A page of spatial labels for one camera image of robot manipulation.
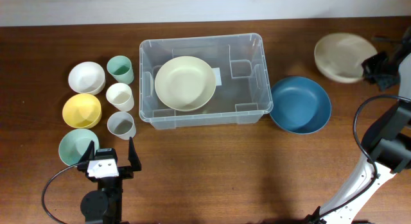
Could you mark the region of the beige plate bowl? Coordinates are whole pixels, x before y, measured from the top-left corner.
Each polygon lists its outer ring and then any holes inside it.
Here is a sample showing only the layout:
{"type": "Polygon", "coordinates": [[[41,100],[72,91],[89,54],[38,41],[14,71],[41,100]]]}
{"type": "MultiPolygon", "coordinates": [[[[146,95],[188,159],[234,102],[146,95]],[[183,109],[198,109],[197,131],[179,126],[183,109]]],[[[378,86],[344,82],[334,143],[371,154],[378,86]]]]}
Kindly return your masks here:
{"type": "Polygon", "coordinates": [[[356,83],[363,80],[363,61],[376,54],[376,48],[359,35],[331,33],[316,43],[314,60],[326,78],[339,83],[356,83]]]}
{"type": "Polygon", "coordinates": [[[190,112],[213,97],[216,78],[211,66],[202,59],[179,56],[161,66],[154,85],[157,97],[167,107],[190,112]]]}

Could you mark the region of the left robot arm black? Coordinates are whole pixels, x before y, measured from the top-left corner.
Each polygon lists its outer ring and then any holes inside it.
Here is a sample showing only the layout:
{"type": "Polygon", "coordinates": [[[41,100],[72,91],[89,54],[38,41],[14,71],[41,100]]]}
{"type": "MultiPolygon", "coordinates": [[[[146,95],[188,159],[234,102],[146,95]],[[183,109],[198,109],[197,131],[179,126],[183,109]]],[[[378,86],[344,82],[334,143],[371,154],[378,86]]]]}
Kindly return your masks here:
{"type": "Polygon", "coordinates": [[[91,141],[78,161],[78,171],[97,184],[98,188],[87,193],[80,204],[86,223],[123,223],[123,181],[132,179],[136,171],[142,170],[132,138],[128,140],[128,166],[118,166],[114,148],[94,149],[91,141]]]}

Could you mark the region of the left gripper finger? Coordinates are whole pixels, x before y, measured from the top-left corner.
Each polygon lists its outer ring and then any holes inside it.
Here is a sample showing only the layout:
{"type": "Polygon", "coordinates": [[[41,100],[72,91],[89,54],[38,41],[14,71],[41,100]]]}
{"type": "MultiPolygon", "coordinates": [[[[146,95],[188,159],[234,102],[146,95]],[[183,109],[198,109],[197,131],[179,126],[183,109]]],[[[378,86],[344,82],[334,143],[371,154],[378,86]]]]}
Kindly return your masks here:
{"type": "Polygon", "coordinates": [[[128,161],[130,162],[132,171],[142,170],[141,161],[139,160],[139,157],[136,153],[133,138],[131,137],[129,138],[129,143],[128,143],[128,161]]]}
{"type": "Polygon", "coordinates": [[[90,161],[94,158],[94,153],[95,153],[95,149],[94,149],[94,141],[91,141],[85,151],[85,153],[82,155],[82,157],[80,158],[80,160],[78,161],[79,163],[82,162],[86,162],[86,161],[90,161]]]}

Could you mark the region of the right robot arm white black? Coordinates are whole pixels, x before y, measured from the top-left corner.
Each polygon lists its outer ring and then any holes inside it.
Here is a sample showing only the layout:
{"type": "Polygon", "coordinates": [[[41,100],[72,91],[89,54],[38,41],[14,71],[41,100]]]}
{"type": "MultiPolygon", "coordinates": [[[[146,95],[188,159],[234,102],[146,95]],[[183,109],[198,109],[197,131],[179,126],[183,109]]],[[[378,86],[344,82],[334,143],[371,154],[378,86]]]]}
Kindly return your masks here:
{"type": "Polygon", "coordinates": [[[305,223],[353,223],[355,216],[371,196],[388,180],[410,169],[410,137],[401,131],[410,125],[410,30],[396,41],[396,49],[388,55],[382,51],[362,62],[366,81],[381,90],[399,85],[397,95],[373,96],[357,109],[354,122],[365,106],[377,99],[394,99],[395,104],[378,118],[359,138],[354,139],[361,151],[360,160],[336,195],[305,223]]]}

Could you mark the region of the blue plate bowl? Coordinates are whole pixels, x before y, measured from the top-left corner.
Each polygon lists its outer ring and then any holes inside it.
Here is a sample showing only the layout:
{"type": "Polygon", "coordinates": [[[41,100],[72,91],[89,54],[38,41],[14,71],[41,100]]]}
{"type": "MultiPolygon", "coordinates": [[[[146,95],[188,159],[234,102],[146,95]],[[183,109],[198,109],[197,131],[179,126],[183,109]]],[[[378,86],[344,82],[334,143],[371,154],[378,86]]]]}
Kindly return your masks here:
{"type": "Polygon", "coordinates": [[[324,128],[331,118],[332,105],[327,92],[315,81],[290,76],[272,88],[270,117],[282,130],[307,135],[324,128]]]}

